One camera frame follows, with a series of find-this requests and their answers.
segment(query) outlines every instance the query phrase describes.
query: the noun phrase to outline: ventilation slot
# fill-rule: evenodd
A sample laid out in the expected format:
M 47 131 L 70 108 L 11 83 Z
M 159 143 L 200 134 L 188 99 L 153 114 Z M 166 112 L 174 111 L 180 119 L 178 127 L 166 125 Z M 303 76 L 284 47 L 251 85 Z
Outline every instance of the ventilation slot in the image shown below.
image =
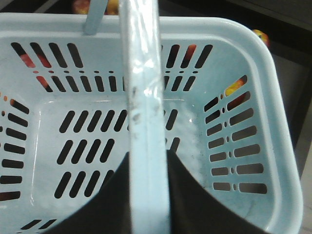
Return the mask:
M 38 43 L 32 42 L 30 43 L 30 46 L 33 48 L 34 52 L 36 53 L 44 67 L 52 67 Z
M 6 129 L 6 134 L 10 137 L 14 137 L 16 139 L 20 139 L 20 140 L 26 140 L 26 134 L 25 133 L 21 133 L 19 131 L 16 131 L 14 129 L 11 128 L 7 128 Z
M 53 92 L 53 90 L 51 89 L 51 87 L 49 86 L 47 80 L 42 77 L 42 76 L 37 76 L 36 77 L 37 80 L 39 81 L 39 83 L 43 86 L 43 88 L 45 89 L 45 91 L 47 91 L 48 93 Z
M 11 43 L 11 46 L 27 67 L 29 67 L 29 68 L 35 68 L 36 67 L 34 62 L 30 59 L 28 54 L 25 52 L 25 50 L 22 48 L 22 46 L 19 43 L 13 42 L 13 43 Z
M 166 129 L 168 131 L 172 130 L 174 123 L 175 123 L 175 120 L 176 120 L 176 116 L 177 116 L 177 110 L 173 109 L 169 115 L 169 118 L 168 118 L 168 121 L 166 124 Z
M 260 174 L 263 173 L 263 165 L 261 163 L 240 165 L 236 168 L 237 174 Z
M 22 177 L 17 175 L 2 175 L 0 176 L 0 184 L 20 184 Z
M 180 144 L 180 138 L 175 137 L 172 141 L 170 150 L 176 153 L 179 144 Z
M 64 147 L 63 147 L 62 151 L 60 152 L 58 159 L 57 159 L 57 163 L 59 165 L 64 163 L 64 161 L 65 161 L 70 149 L 72 148 L 72 146 L 73 146 L 72 140 L 66 141 L 66 143 L 65 143 L 65 145 L 64 145 Z
M 14 99 L 10 100 L 10 105 L 18 109 L 19 111 L 22 111 L 25 114 L 29 114 L 29 109 Z
M 117 119 L 117 122 L 116 122 L 116 124 L 114 126 L 114 130 L 116 132 L 119 132 L 121 130 L 121 128 L 123 126 L 123 123 L 125 122 L 126 117 L 127 117 L 127 111 L 126 110 L 122 110 L 120 112 L 120 115 L 119 115 L 119 117 Z
M 34 227 L 36 224 L 40 223 L 41 219 L 35 219 L 33 221 L 31 221 L 30 223 L 26 224 L 24 227 L 22 227 L 22 230 L 28 230 L 31 229 L 32 227 Z
M 187 68 L 189 63 L 190 63 L 190 60 L 195 52 L 195 49 L 196 49 L 196 45 L 189 45 L 187 47 L 187 50 L 186 50 L 186 53 L 184 55 L 184 58 L 183 58 L 183 61 L 182 61 L 182 64 L 181 64 L 181 68 Z
M 84 181 L 84 178 L 86 177 L 86 173 L 85 172 L 79 172 L 74 184 L 73 184 L 73 187 L 72 189 L 70 190 L 69 192 L 69 196 L 71 198 L 74 198 L 77 196 L 78 192 L 79 192 L 79 189 Z
M 222 130 L 222 125 L 221 123 L 220 124 L 217 124 L 216 126 L 210 128 L 207 130 L 207 136 L 211 136 L 217 132 L 220 132 Z
M 69 44 L 67 44 L 67 47 L 68 47 L 70 55 L 73 58 L 75 66 L 78 68 L 82 68 L 83 64 L 82 64 L 78 49 L 75 46 L 75 44 L 69 43 Z
M 230 191 L 231 186 L 229 183 L 214 183 L 214 189 L 215 190 L 221 190 L 221 191 Z
M 67 67 L 67 64 L 65 62 L 65 59 L 59 49 L 59 46 L 55 43 L 49 43 L 49 46 L 50 46 L 50 49 L 54 55 L 54 57 L 56 58 L 58 64 L 60 67 L 62 68 L 66 68 Z
M 8 114 L 8 120 L 10 120 L 11 122 L 17 123 L 23 127 L 27 127 L 28 126 L 28 122 L 12 113 Z
M 8 201 L 20 198 L 20 191 L 0 193 L 0 201 Z
M 226 176 L 229 174 L 229 169 L 227 167 L 212 168 L 211 174 L 213 176 Z
M 66 92 L 66 90 L 65 90 L 65 88 L 64 88 L 64 86 L 63 86 L 63 84 L 62 84 L 62 82 L 59 80 L 58 77 L 56 77 L 56 76 L 51 76 L 51 78 L 52 78 L 54 84 L 57 86 L 58 90 L 60 90 L 61 92 Z
M 102 126 L 101 126 L 101 131 L 102 131 L 102 132 L 106 132 L 106 131 L 108 130 L 109 125 L 111 124 L 112 119 L 113 119 L 113 117 L 114 117 L 114 114 L 115 114 L 115 112 L 114 112 L 113 110 L 110 110 L 110 111 L 107 113 L 107 115 L 106 115 L 106 117 L 105 117 L 105 120 L 104 120 L 104 122 L 103 122 L 103 124 L 102 124 Z
M 266 194 L 268 192 L 265 184 L 240 183 L 239 190 L 243 193 Z
M 77 87 L 77 85 L 76 85 L 75 80 L 74 80 L 73 77 L 71 77 L 71 76 L 66 76 L 66 80 L 67 80 L 67 82 L 68 82 L 70 88 L 73 90 L 73 92 L 79 92 L 79 89 L 78 89 L 78 87 Z
M 109 80 L 109 86 L 111 87 L 111 91 L 116 92 L 117 91 L 116 77 L 110 76 L 108 77 L 108 80 Z
M 81 79 L 82 85 L 84 87 L 84 90 L 86 92 L 91 92 L 92 90 L 91 90 L 91 86 L 90 86 L 88 78 L 86 76 L 81 76 L 80 79 Z
M 73 164 L 76 164 L 79 162 L 79 159 L 84 151 L 84 148 L 86 147 L 87 145 L 87 141 L 86 140 L 81 140 L 73 157 L 72 157 L 72 163 Z
M 51 219 L 48 222 L 46 222 L 45 224 L 43 224 L 39 229 L 46 229 L 48 227 L 50 227 L 54 222 L 56 221 L 56 219 Z
M 238 148 L 234 150 L 235 157 L 243 157 L 249 155 L 255 155 L 260 153 L 260 146 L 258 144 L 249 145 L 242 148 Z
M 62 197 L 71 176 L 72 176 L 72 174 L 70 172 L 64 173 L 62 179 L 60 180 L 60 182 L 58 184 L 57 189 L 55 190 L 55 193 L 54 193 L 55 198 L 61 198 Z
M 168 82 L 169 82 L 169 76 L 164 76 L 164 90 L 166 90 Z
M 79 116 L 79 119 L 77 120 L 77 123 L 74 126 L 74 132 L 78 133 L 80 132 L 84 122 L 86 121 L 89 113 L 87 111 L 83 111 L 81 115 Z
M 87 163 L 91 163 L 93 161 L 93 159 L 96 156 L 96 153 L 97 153 L 100 145 L 101 145 L 101 140 L 99 140 L 99 139 L 96 139 L 93 142 L 93 144 L 91 146 L 91 149 L 90 149 L 90 151 L 89 151 L 89 153 L 88 153 L 88 155 L 86 157 L 86 162 Z
M 172 68 L 175 64 L 177 53 L 179 52 L 179 45 L 173 45 L 170 50 L 170 54 L 167 60 L 167 68 Z
M 178 88 L 179 88 L 179 85 L 180 85 L 181 81 L 182 81 L 182 77 L 181 77 L 181 76 L 176 77 L 176 78 L 175 78 L 175 82 L 174 82 L 174 84 L 173 84 L 173 86 L 172 86 L 171 91 L 173 91 L 173 92 L 177 91 Z
M 89 126 L 88 126 L 88 128 L 87 128 L 88 132 L 91 133 L 91 132 L 94 131 L 95 127 L 96 127 L 97 124 L 98 124 L 98 120 L 99 120 L 99 118 L 101 117 L 101 115 L 102 115 L 102 112 L 101 112 L 101 111 L 95 111 L 95 113 L 94 113 L 94 115 L 93 115 L 93 117 L 92 117 L 92 119 L 91 119 L 91 122 L 90 122 L 90 124 L 89 124 Z
M 203 51 L 201 52 L 198 61 L 195 65 L 195 68 L 202 68 L 202 66 L 204 65 L 208 55 L 210 54 L 211 50 L 212 50 L 213 46 L 212 45 L 206 45 L 203 49 Z
M 104 181 L 101 185 L 101 189 L 107 184 L 107 182 L 109 181 L 109 179 L 113 176 L 114 174 L 114 171 L 113 170 L 109 170 L 107 173 L 106 173 L 106 176 L 104 178 Z
M 65 133 L 69 127 L 69 124 L 72 122 L 73 118 L 75 116 L 75 112 L 74 111 L 69 111 L 63 121 L 63 123 L 61 124 L 60 128 L 59 128 L 59 132 L 60 133 Z
M 20 147 L 20 146 L 17 146 L 17 145 L 12 145 L 12 144 L 9 144 L 9 143 L 5 143 L 4 144 L 4 150 L 7 151 L 7 152 L 20 154 L 20 155 L 25 154 L 25 148 L 24 147 Z
M 193 85 L 193 83 L 195 81 L 195 78 L 196 77 L 194 77 L 194 76 L 189 77 L 189 79 L 187 80 L 187 82 L 186 82 L 186 84 L 185 84 L 185 86 L 183 88 L 183 91 L 189 91 L 191 89 L 191 87 L 192 87 L 192 85 Z
M 22 169 L 24 167 L 23 162 L 15 161 L 15 160 L 9 160 L 9 159 L 2 160 L 1 164 L 2 164 L 2 167 L 6 167 L 6 168 Z
M 93 190 L 94 190 L 94 188 L 95 188 L 95 186 L 96 186 L 96 184 L 98 182 L 99 176 L 100 176 L 100 172 L 99 171 L 93 172 L 93 174 L 92 174 L 92 176 L 90 178 L 90 181 L 89 181 L 89 183 L 88 183 L 88 185 L 86 187 L 86 190 L 84 191 L 84 195 L 86 197 L 89 197 L 89 196 L 92 195 L 92 192 L 93 192 Z
M 220 113 L 219 110 L 213 112 L 211 115 L 209 115 L 209 116 L 207 116 L 207 117 L 205 118 L 206 124 L 207 124 L 207 123 L 210 123 L 211 121 L 213 121 L 213 120 L 215 120 L 216 118 L 220 117 L 220 115 L 221 115 L 221 113 Z
M 210 155 L 210 162 L 216 162 L 216 161 L 221 161 L 226 159 L 226 153 L 221 152 L 217 154 Z
M 103 85 L 102 77 L 96 76 L 94 78 L 95 78 L 95 81 L 96 81 L 96 84 L 97 84 L 97 90 L 99 92 L 104 92 L 104 85 Z
M 247 137 L 251 137 L 257 133 L 257 128 L 256 126 L 251 126 L 249 128 L 245 128 L 243 130 L 240 130 L 238 132 L 235 132 L 232 134 L 232 140 L 237 141 L 241 140 Z
M 208 111 L 209 109 L 211 109 L 212 107 L 214 107 L 217 104 L 218 104 L 218 98 L 215 97 L 207 105 L 204 106 L 204 112 Z
M 235 98 L 227 105 L 228 111 L 234 109 L 235 107 L 241 105 L 242 103 L 248 101 L 250 99 L 250 92 L 245 92 L 239 97 Z
M 218 138 L 216 140 L 213 140 L 213 141 L 210 141 L 208 143 L 208 147 L 209 149 L 212 149 L 212 148 L 215 148 L 215 147 L 218 147 L 220 145 L 223 145 L 224 144 L 224 138 Z
M 106 162 L 107 161 L 108 156 L 111 153 L 111 150 L 112 150 L 112 148 L 114 146 L 114 143 L 115 143 L 114 139 L 109 139 L 107 141 L 106 146 L 105 146 L 105 148 L 103 150 L 103 153 L 102 153 L 102 155 L 101 155 L 101 157 L 99 159 L 100 162 Z
M 230 125 L 233 126 L 235 124 L 238 124 L 244 120 L 251 118 L 253 115 L 254 115 L 254 110 L 252 108 L 249 108 L 248 110 L 243 111 L 242 113 L 239 113 L 238 115 L 230 118 Z

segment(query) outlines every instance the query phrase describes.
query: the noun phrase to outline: plastic basket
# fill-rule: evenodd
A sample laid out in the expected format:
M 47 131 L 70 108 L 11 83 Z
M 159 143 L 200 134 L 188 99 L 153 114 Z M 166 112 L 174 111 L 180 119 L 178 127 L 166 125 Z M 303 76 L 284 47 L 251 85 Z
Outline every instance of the plastic basket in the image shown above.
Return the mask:
M 129 151 L 118 17 L 105 17 L 95 36 L 81 33 L 84 22 L 0 15 L 1 233 L 57 225 L 96 194 Z M 275 234 L 298 232 L 301 188 L 266 46 L 226 19 L 162 17 L 160 31 L 166 148 L 238 215 Z M 196 50 L 185 62 L 191 44 Z M 246 83 L 226 96 L 240 78 Z

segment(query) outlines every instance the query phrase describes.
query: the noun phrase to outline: basket handle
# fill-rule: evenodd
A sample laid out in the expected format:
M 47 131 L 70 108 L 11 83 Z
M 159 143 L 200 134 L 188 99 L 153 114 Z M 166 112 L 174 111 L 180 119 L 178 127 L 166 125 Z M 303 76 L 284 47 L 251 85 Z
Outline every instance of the basket handle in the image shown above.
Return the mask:
M 133 234 L 169 234 L 170 202 L 157 0 L 119 0 L 130 126 Z
M 89 13 L 84 25 L 84 33 L 95 35 L 101 24 L 108 0 L 91 0 Z

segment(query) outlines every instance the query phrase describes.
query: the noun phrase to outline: apple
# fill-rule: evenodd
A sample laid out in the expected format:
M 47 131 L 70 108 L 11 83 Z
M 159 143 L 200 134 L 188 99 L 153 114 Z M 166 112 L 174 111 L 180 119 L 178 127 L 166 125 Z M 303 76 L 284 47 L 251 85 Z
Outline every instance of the apple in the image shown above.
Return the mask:
M 190 61 L 194 54 L 195 49 L 196 49 L 196 45 L 194 44 L 189 45 L 189 47 L 187 47 L 187 51 L 183 60 Z
M 89 12 L 90 0 L 74 0 L 72 10 L 74 14 L 86 15 Z
M 118 15 L 118 0 L 109 0 L 105 15 Z M 73 0 L 72 10 L 74 14 L 86 15 L 89 12 L 90 0 Z
M 49 63 L 49 61 L 42 55 L 37 55 L 39 60 L 41 61 L 42 65 L 44 67 L 51 67 L 51 64 Z M 26 64 L 27 67 L 29 68 L 35 68 L 35 64 L 33 63 L 33 61 L 30 59 L 30 57 L 28 56 L 28 54 L 23 54 L 20 55 L 21 60 L 23 60 L 23 62 Z
M 113 16 L 118 15 L 119 13 L 118 6 L 119 6 L 118 0 L 109 0 L 106 7 L 106 14 Z
M 266 44 L 266 46 L 269 48 L 270 46 L 270 40 L 268 35 L 266 35 L 264 32 L 257 30 L 257 29 L 253 29 L 253 32 L 256 33 L 256 35 Z
M 242 87 L 244 84 L 245 84 L 245 81 L 242 78 L 240 78 L 239 80 L 237 80 L 235 83 L 233 83 L 230 87 L 228 87 L 225 90 L 225 96 L 231 95 L 237 89 Z M 231 101 L 228 104 L 228 110 L 231 110 L 231 109 L 235 108 L 236 106 L 240 105 L 244 101 L 244 98 L 245 98 L 245 94 L 242 94 L 239 97 L 235 98 L 233 101 Z
M 51 67 L 51 64 L 49 63 L 49 61 L 45 57 L 43 57 L 42 55 L 37 55 L 37 56 L 40 59 L 43 66 L 48 67 L 48 68 Z M 23 60 L 23 62 L 26 64 L 27 67 L 29 67 L 29 68 L 35 68 L 36 67 L 35 64 L 32 62 L 32 60 L 30 59 L 30 57 L 28 56 L 28 54 L 20 55 L 20 58 L 21 58 L 21 60 Z M 40 84 L 45 89 L 49 86 L 48 82 L 45 80 L 44 77 L 37 76 L 37 80 L 40 82 Z

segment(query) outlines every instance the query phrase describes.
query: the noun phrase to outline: black surface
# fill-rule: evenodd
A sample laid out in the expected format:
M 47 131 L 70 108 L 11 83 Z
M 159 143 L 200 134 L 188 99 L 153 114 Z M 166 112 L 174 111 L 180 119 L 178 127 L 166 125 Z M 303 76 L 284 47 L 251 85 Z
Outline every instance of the black surface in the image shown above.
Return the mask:
M 167 151 L 172 234 L 265 234 L 227 209 Z M 99 193 L 46 234 L 129 234 L 129 155 Z

